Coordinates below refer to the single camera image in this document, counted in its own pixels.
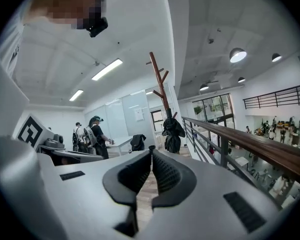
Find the metal railing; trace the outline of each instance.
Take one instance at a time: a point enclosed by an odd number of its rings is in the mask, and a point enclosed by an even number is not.
[[[251,98],[245,98],[243,101],[245,109],[260,109],[292,104],[300,105],[300,85]]]
[[[214,123],[199,121],[188,117],[182,117],[182,120],[186,137],[201,161],[224,168],[227,168],[229,163],[244,180],[263,191],[267,196],[270,196],[269,192],[261,186],[260,182],[248,172],[248,166],[247,169],[243,168],[235,159],[228,155],[229,143],[232,143],[260,157],[272,166],[281,169],[292,179],[300,183],[300,149]],[[213,143],[209,137],[204,136],[195,129],[193,125],[197,125],[217,134],[221,138],[221,145],[218,146]],[[205,146],[198,137],[202,138],[208,146],[213,147],[214,150],[220,154],[220,162],[210,153],[209,148]]]

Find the white table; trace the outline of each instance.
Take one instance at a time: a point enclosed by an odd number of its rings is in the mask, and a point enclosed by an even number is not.
[[[125,144],[131,142],[132,136],[127,136],[127,137],[120,137],[120,138],[114,138],[114,144],[108,144],[107,148],[108,149],[118,149],[119,150],[119,155],[122,156],[121,153],[121,147],[124,146]]]
[[[244,167],[245,165],[246,165],[246,170],[248,170],[248,163],[249,163],[249,161],[246,159],[246,158],[244,158],[243,156],[241,156],[241,157],[238,157],[237,159],[235,159],[235,161],[241,166],[241,167]],[[231,170],[231,171],[233,171],[233,170],[235,170],[235,168],[229,163],[228,165],[228,168]]]

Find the white ceiling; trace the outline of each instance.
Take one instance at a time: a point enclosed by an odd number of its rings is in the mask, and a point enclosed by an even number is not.
[[[158,66],[172,69],[172,45],[164,0],[107,0],[109,27],[95,38],[39,19],[25,27],[13,78],[32,104],[85,107],[113,89],[140,77],[154,52]],[[98,81],[91,78],[120,58],[123,64]],[[84,93],[73,102],[78,90]]]
[[[240,47],[247,57],[230,63],[229,53]],[[189,0],[187,50],[178,99],[238,85],[273,66],[271,57],[283,58],[300,50],[300,31],[277,0]]]

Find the coat rack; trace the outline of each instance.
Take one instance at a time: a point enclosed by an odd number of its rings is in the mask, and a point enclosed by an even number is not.
[[[155,56],[154,56],[154,53],[151,51],[149,54],[150,54],[151,61],[147,62],[146,65],[152,64],[153,69],[154,69],[154,73],[155,73],[155,76],[156,76],[156,80],[157,80],[159,88],[160,88],[160,93],[157,92],[156,90],[153,90],[153,93],[155,95],[158,95],[161,98],[164,109],[165,109],[166,118],[170,122],[171,119],[174,119],[176,117],[178,112],[175,112],[174,115],[172,116],[171,108],[169,107],[166,91],[165,91],[165,88],[164,88],[164,81],[166,80],[169,71],[166,70],[163,77],[161,78],[160,72],[164,71],[164,69],[162,68],[162,69],[159,70],[156,59],[155,59]]]

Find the wooden floor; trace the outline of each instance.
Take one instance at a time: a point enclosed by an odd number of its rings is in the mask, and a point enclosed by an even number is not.
[[[191,158],[187,147],[180,148],[180,155]],[[136,196],[136,217],[138,221],[139,231],[146,227],[147,223],[152,217],[151,201],[156,196],[158,196],[157,181],[155,175],[152,172],[151,166],[151,172],[149,174],[149,177],[145,181],[139,194]]]

